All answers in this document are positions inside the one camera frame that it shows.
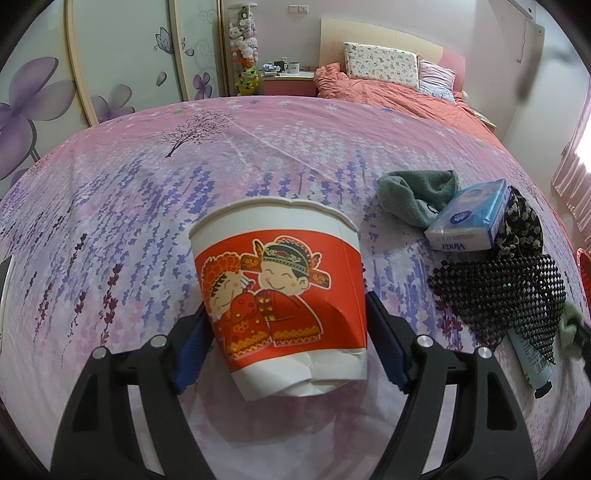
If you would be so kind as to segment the teal cosmetic tube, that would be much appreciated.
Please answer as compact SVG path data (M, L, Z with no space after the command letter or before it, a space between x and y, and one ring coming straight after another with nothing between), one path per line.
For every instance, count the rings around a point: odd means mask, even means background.
M509 329L507 335L535 398L543 398L552 389L552 367L550 363L528 340L521 337L514 329Z

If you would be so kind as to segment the black mesh net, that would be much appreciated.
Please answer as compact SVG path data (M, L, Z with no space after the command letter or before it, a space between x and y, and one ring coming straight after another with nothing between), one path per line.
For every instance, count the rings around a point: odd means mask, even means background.
M494 350L514 331L546 361L555 362L554 339L566 290L550 255L444 261L428 283L481 345Z

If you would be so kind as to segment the black daisy print cloth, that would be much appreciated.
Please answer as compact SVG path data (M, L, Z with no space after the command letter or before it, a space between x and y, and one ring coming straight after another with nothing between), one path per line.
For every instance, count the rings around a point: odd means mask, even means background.
M540 218L529 202L514 186L500 229L495 237L494 251L503 258L520 258L543 252L544 238Z

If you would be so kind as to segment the blue tissue pack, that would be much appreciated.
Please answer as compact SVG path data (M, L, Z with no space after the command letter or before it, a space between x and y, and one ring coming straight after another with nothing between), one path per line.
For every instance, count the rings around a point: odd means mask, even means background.
M504 179L459 191L425 231L432 250L489 250L504 220L510 188Z

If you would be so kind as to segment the red cartoon paper bucket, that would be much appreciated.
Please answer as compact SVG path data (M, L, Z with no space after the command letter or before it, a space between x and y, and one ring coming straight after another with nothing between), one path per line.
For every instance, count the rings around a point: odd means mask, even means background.
M246 400L322 395L368 375L360 232L318 202L240 200L189 234L204 308Z

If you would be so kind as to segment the green terry sock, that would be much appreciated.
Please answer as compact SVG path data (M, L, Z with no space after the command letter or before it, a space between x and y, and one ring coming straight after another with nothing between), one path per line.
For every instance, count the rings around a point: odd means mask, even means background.
M387 213L425 231L458 191L454 170L401 170L378 180L377 198Z

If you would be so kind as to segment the white smartphone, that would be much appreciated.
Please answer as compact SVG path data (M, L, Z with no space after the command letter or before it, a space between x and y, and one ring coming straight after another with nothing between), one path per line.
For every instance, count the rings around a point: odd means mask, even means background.
M6 258L0 267L0 294L1 294L1 301L0 301L0 342L3 341L3 328L5 324L5 313L7 308L8 302L8 289L9 284L11 281L11 276L14 269L14 257L9 256Z

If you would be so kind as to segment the orange plastic laundry basket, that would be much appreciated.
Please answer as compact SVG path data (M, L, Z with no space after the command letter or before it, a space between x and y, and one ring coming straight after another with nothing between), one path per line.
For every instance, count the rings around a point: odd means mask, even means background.
M591 293L591 257L590 253L583 249L578 248L575 253L575 260L579 269L583 288L587 299L590 299Z

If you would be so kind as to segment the pink curtain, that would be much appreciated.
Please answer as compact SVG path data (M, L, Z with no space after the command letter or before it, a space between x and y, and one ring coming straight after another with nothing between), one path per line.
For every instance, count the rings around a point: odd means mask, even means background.
M590 216L590 87L587 87L580 119L563 150L552 185L575 220L587 222Z

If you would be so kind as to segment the right bedside table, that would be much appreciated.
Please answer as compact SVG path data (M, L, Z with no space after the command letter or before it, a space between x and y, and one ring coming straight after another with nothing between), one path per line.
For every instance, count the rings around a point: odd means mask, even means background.
M491 132L495 133L497 126L484 114L479 112L478 110L473 111L474 115L485 125L485 127Z

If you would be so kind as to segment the pink striped pillow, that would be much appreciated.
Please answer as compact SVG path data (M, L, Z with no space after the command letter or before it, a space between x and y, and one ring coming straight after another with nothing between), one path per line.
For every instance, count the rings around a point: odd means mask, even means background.
M419 92L455 104L456 71L418 57Z

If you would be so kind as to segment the pink nightstand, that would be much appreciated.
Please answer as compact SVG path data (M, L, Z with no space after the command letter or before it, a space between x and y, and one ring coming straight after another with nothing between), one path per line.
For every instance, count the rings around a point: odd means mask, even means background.
M269 96L318 96L314 73L305 71L297 74L283 73L276 76L266 76L263 78L262 92Z

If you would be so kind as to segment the white mug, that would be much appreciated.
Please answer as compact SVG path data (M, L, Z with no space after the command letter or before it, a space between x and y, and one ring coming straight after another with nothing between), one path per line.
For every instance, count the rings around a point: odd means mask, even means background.
M287 63L287 72L290 74L298 74L301 71L301 64L296 61Z

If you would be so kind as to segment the plush toy column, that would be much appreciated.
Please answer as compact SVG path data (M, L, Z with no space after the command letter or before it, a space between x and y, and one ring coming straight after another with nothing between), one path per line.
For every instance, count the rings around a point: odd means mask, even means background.
M259 92L256 7L256 3L242 3L228 8L230 73L236 96L250 96Z

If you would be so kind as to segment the cream pink headboard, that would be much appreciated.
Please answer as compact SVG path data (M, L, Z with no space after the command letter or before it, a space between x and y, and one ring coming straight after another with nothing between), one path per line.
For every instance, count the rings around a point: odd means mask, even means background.
M345 69L345 43L392 47L421 55L432 63L456 72L454 89L462 91L466 59L457 52L423 38L369 23L322 18L320 65L339 63Z

